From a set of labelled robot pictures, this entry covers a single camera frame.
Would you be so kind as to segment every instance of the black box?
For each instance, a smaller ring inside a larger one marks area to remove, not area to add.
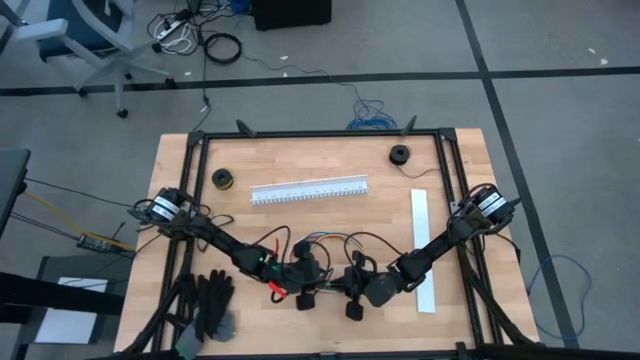
[[[331,22],[331,0],[252,0],[251,6],[262,31]]]

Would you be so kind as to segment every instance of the white plastic strip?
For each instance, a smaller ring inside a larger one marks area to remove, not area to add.
[[[369,193],[367,175],[252,186],[251,204],[276,204]]]
[[[427,246],[429,238],[429,211],[427,209],[427,190],[411,190],[411,215],[413,218],[413,247],[422,249]],[[418,312],[435,313],[436,297],[433,289],[433,271],[429,271],[426,279],[416,289]]]

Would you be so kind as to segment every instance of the chair wheel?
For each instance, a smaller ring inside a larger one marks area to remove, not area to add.
[[[173,80],[173,78],[166,78],[164,80],[164,83],[167,84],[169,89],[177,89],[178,88],[178,85],[176,84],[176,81]]]
[[[355,301],[347,303],[346,315],[353,321],[361,321],[364,315],[364,308]]]
[[[310,310],[316,307],[316,300],[313,294],[300,294],[296,296],[296,308],[298,311]]]

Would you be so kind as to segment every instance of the white label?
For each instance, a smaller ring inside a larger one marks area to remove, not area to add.
[[[160,196],[156,196],[155,199],[153,199],[153,201],[157,202],[158,204],[166,207],[169,211],[171,211],[174,214],[177,214],[178,211],[180,211],[180,209],[178,209],[177,206],[173,205],[172,203],[170,203],[169,201],[161,198]]]
[[[498,200],[498,198],[500,197],[500,195],[498,195],[498,193],[493,193],[491,194],[491,196],[489,196],[488,198],[484,199],[480,205],[478,205],[478,207],[480,208],[480,210],[484,210],[487,206],[491,205],[492,202]]]
[[[491,206],[489,206],[488,208],[482,210],[482,216],[487,217],[489,215],[491,215],[494,211],[498,210],[498,208],[502,205],[504,205],[507,202],[507,200],[505,200],[503,197],[500,198],[500,200],[494,202]]]
[[[153,209],[151,209],[151,210],[153,210],[154,212],[156,212],[156,213],[164,216],[165,218],[169,219],[169,221],[173,220],[173,214],[168,212],[167,210],[161,208],[158,205],[154,206]]]

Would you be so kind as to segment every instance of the white paper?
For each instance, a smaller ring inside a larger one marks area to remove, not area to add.
[[[61,277],[58,284],[65,286],[86,287],[87,290],[105,292],[108,280]],[[47,309],[40,324],[36,343],[88,344],[95,325],[96,313]]]
[[[411,190],[411,216],[413,218],[413,247],[422,249],[431,240],[429,237],[429,211],[427,208],[427,190]],[[436,297],[433,290],[433,271],[416,289],[418,312],[435,313]]]

